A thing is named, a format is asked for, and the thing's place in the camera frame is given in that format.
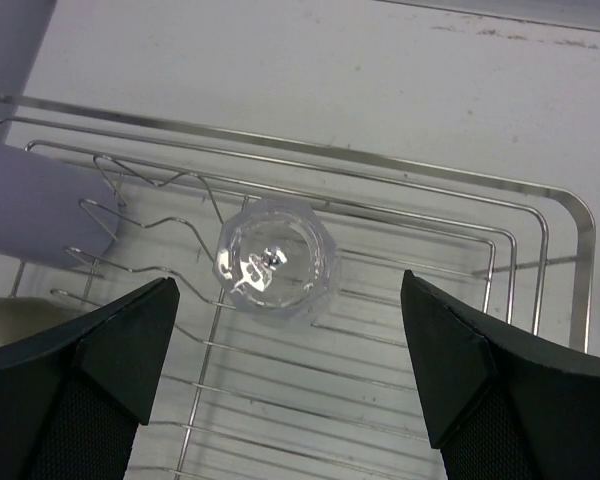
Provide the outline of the clear glass tumbler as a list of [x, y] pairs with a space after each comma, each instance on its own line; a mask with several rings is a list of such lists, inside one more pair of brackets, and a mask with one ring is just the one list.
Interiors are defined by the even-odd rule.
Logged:
[[213, 273], [236, 310], [286, 327], [327, 311], [340, 258], [307, 202], [260, 199], [223, 223]]

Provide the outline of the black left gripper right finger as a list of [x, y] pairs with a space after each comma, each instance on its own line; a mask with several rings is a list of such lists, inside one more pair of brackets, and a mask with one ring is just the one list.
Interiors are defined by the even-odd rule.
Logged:
[[411, 271], [401, 310], [429, 443], [450, 479], [600, 479], [600, 358]]

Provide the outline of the lilac plastic cup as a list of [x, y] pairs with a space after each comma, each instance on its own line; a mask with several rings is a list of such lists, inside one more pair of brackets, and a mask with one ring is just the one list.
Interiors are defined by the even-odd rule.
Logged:
[[[0, 1], [0, 93], [19, 95], [55, 8], [52, 1]], [[102, 255], [119, 218], [98, 174], [0, 139], [0, 254], [73, 268], [80, 249]]]

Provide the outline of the olive ceramic mug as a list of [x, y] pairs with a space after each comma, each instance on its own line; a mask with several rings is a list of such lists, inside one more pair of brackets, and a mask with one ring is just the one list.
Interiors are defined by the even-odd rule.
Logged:
[[37, 297], [0, 298], [0, 347], [81, 316], [73, 308]]

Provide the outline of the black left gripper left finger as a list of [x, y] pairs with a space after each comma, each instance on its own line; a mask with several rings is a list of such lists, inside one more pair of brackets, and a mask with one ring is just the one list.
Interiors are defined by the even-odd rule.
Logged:
[[121, 479], [148, 424], [180, 292], [158, 278], [0, 347], [0, 479]]

